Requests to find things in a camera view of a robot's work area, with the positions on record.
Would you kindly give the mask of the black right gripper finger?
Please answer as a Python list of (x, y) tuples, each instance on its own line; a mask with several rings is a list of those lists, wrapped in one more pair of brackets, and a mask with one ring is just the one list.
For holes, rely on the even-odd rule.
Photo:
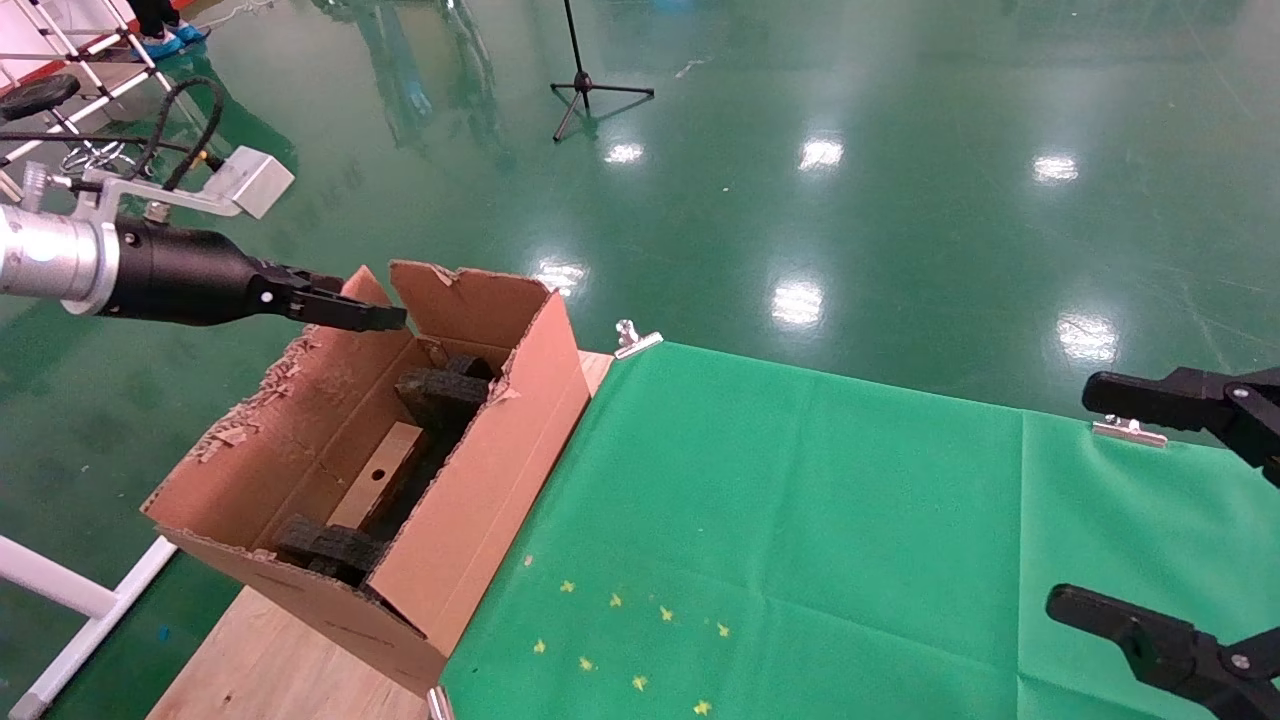
[(1055, 585), (1056, 623), (1112, 642), (1142, 684), (1190, 701), (1216, 719), (1277, 719), (1279, 629), (1224, 644), (1196, 625), (1071, 584)]
[(1279, 369), (1240, 375), (1180, 366), (1152, 380), (1091, 375), (1085, 410), (1184, 432), (1207, 432), (1279, 487)]

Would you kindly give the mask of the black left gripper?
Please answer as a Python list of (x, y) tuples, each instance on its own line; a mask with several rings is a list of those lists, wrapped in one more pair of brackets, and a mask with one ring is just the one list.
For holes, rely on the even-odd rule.
[(101, 316), (210, 327), (259, 314), (351, 332), (404, 329), (403, 307), (342, 296), (344, 279), (243, 252), (224, 234), (119, 218), (116, 278)]

